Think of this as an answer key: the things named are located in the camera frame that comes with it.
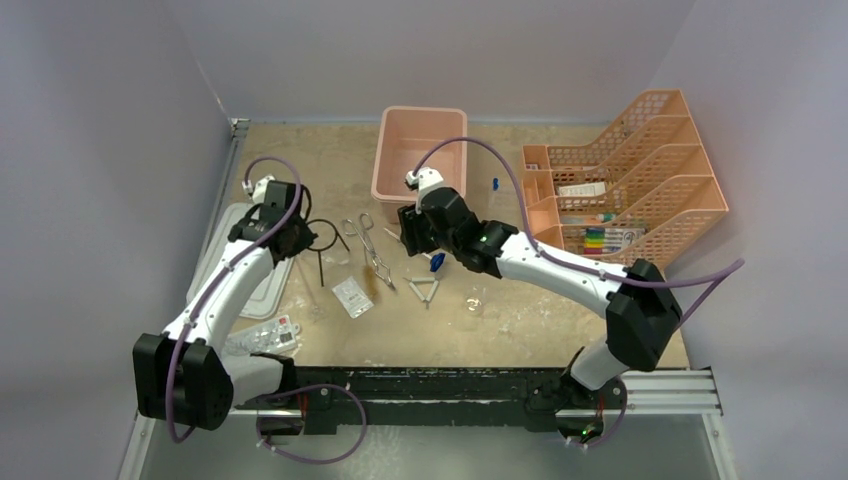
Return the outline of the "black wire tripod stand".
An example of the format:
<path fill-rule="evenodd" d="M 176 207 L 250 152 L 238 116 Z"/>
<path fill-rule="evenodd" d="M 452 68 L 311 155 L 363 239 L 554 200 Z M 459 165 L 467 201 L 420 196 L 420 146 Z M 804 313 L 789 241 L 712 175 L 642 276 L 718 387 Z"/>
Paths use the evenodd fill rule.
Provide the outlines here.
<path fill-rule="evenodd" d="M 327 227 L 332 230 L 332 234 L 330 236 L 321 236 L 320 234 L 316 234 L 316 241 L 308 248 L 310 252 L 314 252 L 317 256 L 320 286 L 325 287 L 326 282 L 323 254 L 326 251 L 331 250 L 337 244 L 340 244 L 348 254 L 351 253 L 351 248 L 345 240 L 344 235 L 340 232 L 340 229 L 330 220 L 315 218 L 308 220 L 307 225 L 312 231 L 315 231 L 318 227 Z"/>

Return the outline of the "metal crucible tongs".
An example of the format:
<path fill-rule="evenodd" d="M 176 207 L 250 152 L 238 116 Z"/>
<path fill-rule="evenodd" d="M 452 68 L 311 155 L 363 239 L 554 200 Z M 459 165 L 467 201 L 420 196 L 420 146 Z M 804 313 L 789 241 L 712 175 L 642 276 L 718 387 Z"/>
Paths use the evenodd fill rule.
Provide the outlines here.
<path fill-rule="evenodd" d="M 355 236 L 362 243 L 365 261 L 372 269 L 376 278 L 382 281 L 390 290 L 395 291 L 396 286 L 391 278 L 391 269 L 378 254 L 370 236 L 370 231 L 374 226 L 374 221 L 367 212 L 361 213 L 357 220 L 347 218 L 342 221 L 344 234 L 346 236 Z"/>

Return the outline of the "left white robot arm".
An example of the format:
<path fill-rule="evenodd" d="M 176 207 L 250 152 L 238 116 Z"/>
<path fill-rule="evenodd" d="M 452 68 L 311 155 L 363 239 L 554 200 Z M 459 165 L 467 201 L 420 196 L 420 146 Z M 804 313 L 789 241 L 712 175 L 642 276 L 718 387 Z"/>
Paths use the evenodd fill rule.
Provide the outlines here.
<path fill-rule="evenodd" d="M 213 273 L 159 334 L 142 334 L 132 349 L 141 415 L 188 429 L 215 430 L 230 410 L 257 397 L 284 409 L 297 399 L 291 359 L 268 353 L 226 356 L 226 339 L 253 292 L 275 267 L 312 246 L 302 216 L 309 190 L 262 179 L 253 206 L 231 228 Z"/>

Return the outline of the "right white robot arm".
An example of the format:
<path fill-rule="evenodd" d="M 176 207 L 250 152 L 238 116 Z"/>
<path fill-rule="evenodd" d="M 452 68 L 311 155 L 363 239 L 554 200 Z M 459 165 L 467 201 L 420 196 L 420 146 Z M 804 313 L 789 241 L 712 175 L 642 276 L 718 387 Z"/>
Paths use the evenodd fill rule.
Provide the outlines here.
<path fill-rule="evenodd" d="M 653 263 L 609 264 L 542 244 L 515 226 L 479 219 L 450 187 L 424 194 L 397 215 L 409 255 L 441 250 L 471 272 L 540 287 L 604 320 L 605 335 L 577 354 L 561 381 L 573 406 L 588 405 L 625 372 L 655 370 L 682 320 Z"/>

